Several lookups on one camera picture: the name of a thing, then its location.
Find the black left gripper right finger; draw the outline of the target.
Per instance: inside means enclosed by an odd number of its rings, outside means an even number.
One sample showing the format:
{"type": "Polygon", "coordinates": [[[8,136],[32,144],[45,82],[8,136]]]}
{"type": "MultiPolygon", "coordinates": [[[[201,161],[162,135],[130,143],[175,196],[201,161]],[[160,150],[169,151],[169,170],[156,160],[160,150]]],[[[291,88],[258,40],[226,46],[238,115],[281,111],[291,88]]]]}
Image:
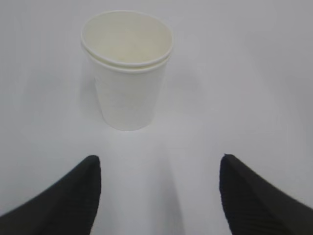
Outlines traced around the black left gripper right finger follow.
{"type": "Polygon", "coordinates": [[[233,235],[311,235],[313,210],[233,155],[220,163],[222,208],[233,235]]]}

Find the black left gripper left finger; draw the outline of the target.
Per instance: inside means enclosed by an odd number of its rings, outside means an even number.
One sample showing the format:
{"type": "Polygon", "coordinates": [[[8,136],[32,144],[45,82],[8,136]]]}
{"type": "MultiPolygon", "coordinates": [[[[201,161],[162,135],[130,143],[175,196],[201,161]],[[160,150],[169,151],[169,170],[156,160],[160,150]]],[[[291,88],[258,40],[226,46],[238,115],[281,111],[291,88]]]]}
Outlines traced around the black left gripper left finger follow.
{"type": "Polygon", "coordinates": [[[97,215],[100,195],[100,159],[88,156],[51,187],[2,215],[0,233],[89,235],[97,215]]]}

